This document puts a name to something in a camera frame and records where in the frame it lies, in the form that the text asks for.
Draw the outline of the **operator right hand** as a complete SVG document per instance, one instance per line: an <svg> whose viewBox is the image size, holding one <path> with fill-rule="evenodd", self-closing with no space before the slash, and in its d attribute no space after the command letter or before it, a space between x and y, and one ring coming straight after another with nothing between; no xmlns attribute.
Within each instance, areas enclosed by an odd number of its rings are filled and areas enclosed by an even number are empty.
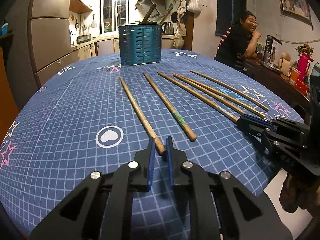
<svg viewBox="0 0 320 240"><path fill-rule="evenodd" d="M288 213L295 213L300 207L307 210L312 217L319 218L319 180L310 182L287 174L279 202Z"/></svg>

